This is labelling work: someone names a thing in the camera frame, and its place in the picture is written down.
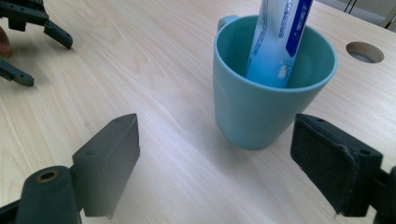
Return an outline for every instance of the mug handle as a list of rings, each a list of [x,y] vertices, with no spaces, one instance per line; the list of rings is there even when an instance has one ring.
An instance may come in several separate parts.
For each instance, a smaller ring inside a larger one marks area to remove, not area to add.
[[[236,21],[238,18],[239,17],[235,15],[221,18],[218,23],[218,31],[221,30],[221,28],[223,28],[225,25],[231,23],[232,21]]]

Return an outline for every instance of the wood grain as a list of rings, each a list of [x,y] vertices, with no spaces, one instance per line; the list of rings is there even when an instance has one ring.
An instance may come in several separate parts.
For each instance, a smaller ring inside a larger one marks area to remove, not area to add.
[[[115,216],[84,223],[372,223],[334,211],[290,158],[290,126],[249,151],[216,126],[213,41],[220,18],[257,14],[260,1],[46,1],[74,38],[71,50],[29,24],[6,29],[8,62],[35,77],[0,80],[0,205],[24,179],[71,156],[112,119],[136,113],[141,158]],[[7,20],[1,25],[7,27]],[[307,114],[322,117],[396,161],[395,34],[315,2],[308,25],[331,40],[337,74]],[[381,49],[381,63],[347,54],[350,42]]]

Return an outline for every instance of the wooden table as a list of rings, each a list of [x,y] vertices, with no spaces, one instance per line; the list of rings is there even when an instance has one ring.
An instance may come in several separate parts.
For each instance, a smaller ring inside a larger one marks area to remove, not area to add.
[[[28,25],[7,33],[3,57],[35,77],[0,79],[0,204],[20,198],[27,176],[71,156],[112,119],[137,113],[141,157],[115,216],[84,223],[372,223],[335,217],[290,158],[292,125],[268,148],[228,143],[215,123],[213,41],[221,17],[257,14],[261,1],[47,1],[75,40],[67,50]],[[308,25],[334,44],[339,68],[305,110],[396,163],[396,34],[315,2]],[[381,49],[381,63],[346,51]]]

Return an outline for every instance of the mug rim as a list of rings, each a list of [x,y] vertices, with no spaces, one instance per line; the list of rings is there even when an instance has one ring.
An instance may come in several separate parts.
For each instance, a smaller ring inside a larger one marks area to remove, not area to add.
[[[332,56],[334,57],[334,65],[332,67],[332,71],[330,72],[329,75],[327,75],[325,78],[323,78],[320,82],[317,82],[313,85],[309,85],[309,86],[304,86],[304,87],[298,87],[298,88],[277,88],[277,87],[271,87],[271,86],[266,86],[266,85],[262,85],[260,83],[256,83],[254,81],[251,81],[245,77],[242,77],[241,75],[237,74],[233,69],[231,69],[220,57],[219,55],[219,50],[218,50],[218,41],[219,41],[219,35],[221,34],[221,32],[228,27],[230,24],[240,21],[240,20],[247,20],[247,19],[251,19],[251,18],[258,18],[258,15],[250,15],[250,16],[245,16],[245,17],[240,17],[237,18],[236,20],[233,20],[227,24],[225,24],[224,26],[222,26],[217,34],[216,34],[216,38],[215,38],[215,56],[218,58],[219,62],[221,63],[221,65],[226,68],[232,75],[233,77],[238,78],[239,80],[241,80],[242,82],[244,82],[245,84],[248,84],[254,88],[258,88],[258,89],[262,89],[262,90],[267,90],[267,91],[276,91],[276,92],[299,92],[299,91],[312,91],[314,89],[317,88],[321,88],[324,87],[326,83],[328,83],[330,81],[330,79],[332,79],[332,77],[335,75],[335,72],[337,70],[338,67],[338,56],[336,53],[336,50],[334,48],[334,46],[332,45],[332,43],[329,41],[329,39],[324,36],[321,32],[317,31],[316,29],[314,29],[313,27],[311,27],[310,25],[306,25],[305,29],[308,29],[310,31],[312,31],[313,33],[315,33],[315,35],[319,36],[320,38],[322,38],[327,45],[329,46],[329,48],[331,49],[332,52]]]

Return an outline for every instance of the mug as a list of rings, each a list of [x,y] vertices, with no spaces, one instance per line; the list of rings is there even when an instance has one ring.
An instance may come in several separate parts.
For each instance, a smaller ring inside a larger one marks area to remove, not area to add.
[[[244,78],[257,19],[258,16],[221,19],[214,43],[216,123],[228,141],[248,149],[273,143],[329,82],[338,64],[332,44],[305,26],[286,88]]]

